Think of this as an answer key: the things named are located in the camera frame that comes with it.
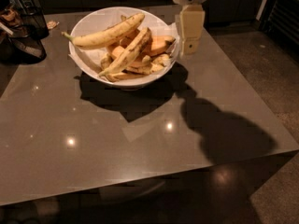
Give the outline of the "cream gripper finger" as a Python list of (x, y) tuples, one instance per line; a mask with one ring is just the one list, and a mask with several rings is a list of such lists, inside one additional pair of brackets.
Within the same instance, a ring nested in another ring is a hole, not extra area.
[(179, 13), (181, 53), (194, 54), (201, 38), (206, 13), (201, 5), (186, 5)]

